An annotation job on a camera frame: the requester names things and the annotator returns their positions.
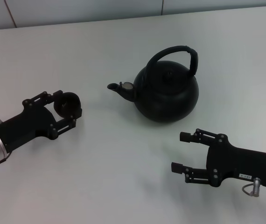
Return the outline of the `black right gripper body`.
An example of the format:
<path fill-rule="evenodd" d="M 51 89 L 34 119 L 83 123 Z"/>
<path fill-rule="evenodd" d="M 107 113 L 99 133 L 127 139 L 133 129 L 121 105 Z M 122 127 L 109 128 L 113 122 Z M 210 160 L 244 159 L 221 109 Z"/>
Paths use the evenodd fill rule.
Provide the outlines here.
<path fill-rule="evenodd" d="M 213 187 L 219 187 L 227 178 L 250 182 L 259 178 L 266 187 L 266 153 L 235 147 L 223 134 L 209 142 L 206 169 Z"/>

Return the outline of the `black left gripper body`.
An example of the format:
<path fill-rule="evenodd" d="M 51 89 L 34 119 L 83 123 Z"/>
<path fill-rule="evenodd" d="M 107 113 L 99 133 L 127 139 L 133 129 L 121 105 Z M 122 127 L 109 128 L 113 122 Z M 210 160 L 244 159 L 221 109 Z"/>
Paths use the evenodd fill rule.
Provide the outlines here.
<path fill-rule="evenodd" d="M 56 121 L 47 104 L 42 99 L 25 100 L 20 114 L 0 124 L 0 140 L 8 153 L 37 137 L 57 138 Z"/>

